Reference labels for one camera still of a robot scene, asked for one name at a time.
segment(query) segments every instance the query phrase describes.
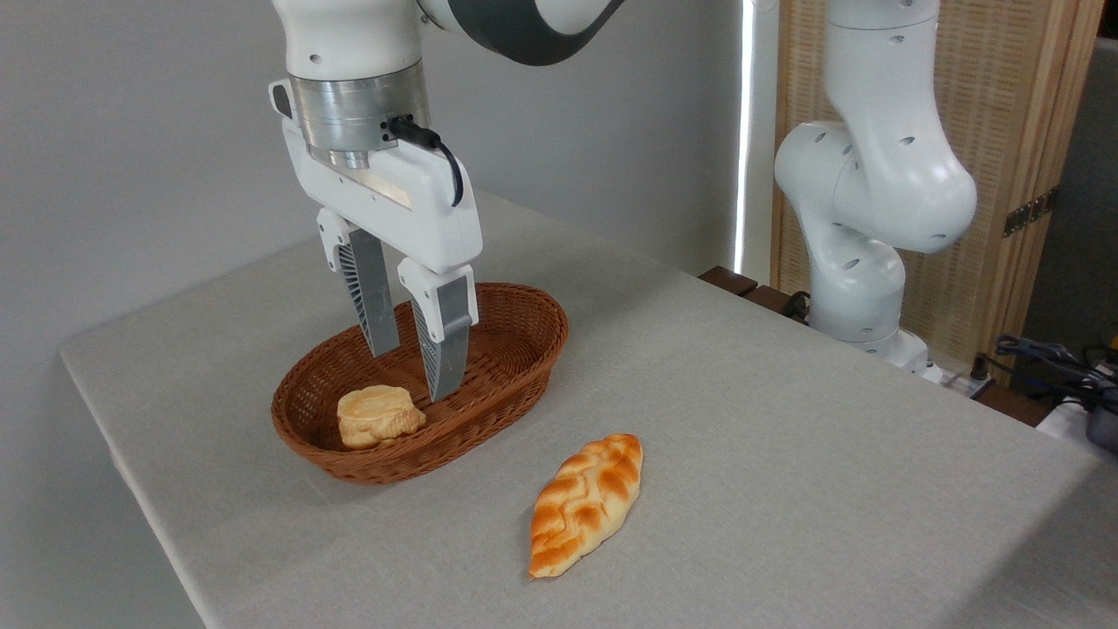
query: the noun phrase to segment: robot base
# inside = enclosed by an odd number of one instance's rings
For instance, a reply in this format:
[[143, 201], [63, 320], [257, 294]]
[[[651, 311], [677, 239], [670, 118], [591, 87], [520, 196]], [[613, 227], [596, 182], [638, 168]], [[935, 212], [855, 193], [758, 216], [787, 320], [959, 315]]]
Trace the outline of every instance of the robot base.
[[928, 356], [928, 345], [911, 333], [898, 330], [881, 341], [850, 345], [936, 384], [944, 380], [944, 371]]

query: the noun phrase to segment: oval basket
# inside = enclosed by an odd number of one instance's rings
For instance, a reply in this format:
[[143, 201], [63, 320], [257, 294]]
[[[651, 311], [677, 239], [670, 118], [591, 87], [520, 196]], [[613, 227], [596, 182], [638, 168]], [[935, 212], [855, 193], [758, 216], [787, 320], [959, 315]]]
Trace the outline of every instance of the oval basket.
[[[479, 323], [470, 328], [462, 387], [432, 403], [411, 303], [396, 306], [400, 346], [373, 359], [358, 326], [304, 356], [272, 399], [272, 423], [297, 455], [331, 476], [362, 485], [396, 483], [465, 455], [527, 413], [543, 395], [569, 334], [567, 314], [530, 286], [477, 284]], [[411, 393], [427, 423], [391, 445], [349, 450], [338, 432], [338, 400], [387, 384]]]

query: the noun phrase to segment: black cable bundle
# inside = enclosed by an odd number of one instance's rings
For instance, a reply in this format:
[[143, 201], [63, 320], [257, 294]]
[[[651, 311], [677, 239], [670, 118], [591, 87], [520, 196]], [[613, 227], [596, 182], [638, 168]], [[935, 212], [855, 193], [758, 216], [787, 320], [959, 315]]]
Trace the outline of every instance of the black cable bundle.
[[[1042, 397], [1065, 397], [1069, 399], [1065, 402], [1079, 403], [1088, 412], [1101, 406], [1110, 413], [1118, 413], [1118, 391], [1115, 391], [1118, 381], [1115, 377], [1081, 363], [1064, 346], [1002, 335], [997, 337], [995, 347], [998, 356], [1020, 356], [1025, 362], [1018, 369], [1013, 369], [986, 354], [979, 354], [978, 359], [1022, 382], [1042, 389], [1045, 392]], [[1046, 372], [1049, 378], [1031, 374], [1038, 365], [1043, 368], [1042, 372]]]

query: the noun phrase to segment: bread roll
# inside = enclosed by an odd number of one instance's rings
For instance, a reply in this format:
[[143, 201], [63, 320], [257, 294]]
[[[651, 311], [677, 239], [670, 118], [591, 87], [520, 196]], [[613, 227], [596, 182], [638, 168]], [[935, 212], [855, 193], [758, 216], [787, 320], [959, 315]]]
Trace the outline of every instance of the bread roll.
[[540, 492], [528, 578], [559, 576], [620, 528], [641, 494], [644, 450], [632, 435], [587, 444]]
[[411, 403], [411, 394], [398, 387], [378, 384], [338, 401], [338, 430], [342, 444], [352, 450], [392, 444], [426, 422], [427, 417]]

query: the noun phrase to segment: braided bread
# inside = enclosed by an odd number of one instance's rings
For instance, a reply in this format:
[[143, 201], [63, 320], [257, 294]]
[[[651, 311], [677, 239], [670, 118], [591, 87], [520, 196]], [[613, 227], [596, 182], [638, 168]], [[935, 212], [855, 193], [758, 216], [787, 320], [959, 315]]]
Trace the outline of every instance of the braided bread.
[[540, 492], [529, 579], [559, 576], [620, 528], [641, 494], [644, 450], [632, 435], [591, 441]]

